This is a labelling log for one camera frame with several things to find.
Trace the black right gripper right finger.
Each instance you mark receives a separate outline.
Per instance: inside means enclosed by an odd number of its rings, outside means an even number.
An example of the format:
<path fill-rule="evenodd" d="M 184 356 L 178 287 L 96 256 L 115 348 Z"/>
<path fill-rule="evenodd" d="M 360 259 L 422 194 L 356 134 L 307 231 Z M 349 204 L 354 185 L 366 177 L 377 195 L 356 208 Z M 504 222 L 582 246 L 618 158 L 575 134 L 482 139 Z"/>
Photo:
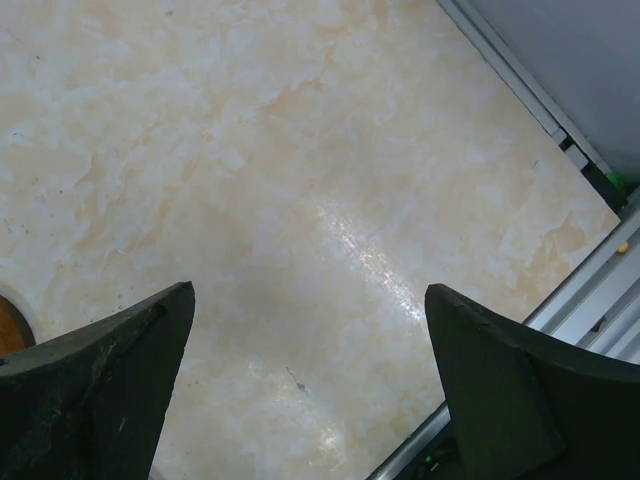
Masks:
<path fill-rule="evenodd" d="M 431 344 L 469 479 L 636 479 L 639 368 L 505 318 L 444 284 Z"/>

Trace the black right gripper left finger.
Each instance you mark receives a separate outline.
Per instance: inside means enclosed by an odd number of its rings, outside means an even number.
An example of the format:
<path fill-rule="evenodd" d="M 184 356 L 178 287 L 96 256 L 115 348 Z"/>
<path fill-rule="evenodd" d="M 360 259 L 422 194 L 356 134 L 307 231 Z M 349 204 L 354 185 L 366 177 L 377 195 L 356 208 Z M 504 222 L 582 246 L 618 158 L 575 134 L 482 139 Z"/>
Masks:
<path fill-rule="evenodd" d="M 194 312 L 179 282 L 2 357 L 2 478 L 148 478 Z"/>

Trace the dark brown coaster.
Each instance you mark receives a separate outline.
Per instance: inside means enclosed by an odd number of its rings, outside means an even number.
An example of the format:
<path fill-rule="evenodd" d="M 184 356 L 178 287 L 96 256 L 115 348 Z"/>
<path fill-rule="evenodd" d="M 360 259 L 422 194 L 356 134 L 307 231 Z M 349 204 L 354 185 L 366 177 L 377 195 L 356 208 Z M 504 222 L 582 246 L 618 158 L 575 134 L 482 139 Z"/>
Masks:
<path fill-rule="evenodd" d="M 1 297 L 0 327 L 2 356 L 34 344 L 31 329 L 24 315 L 5 297 Z"/>

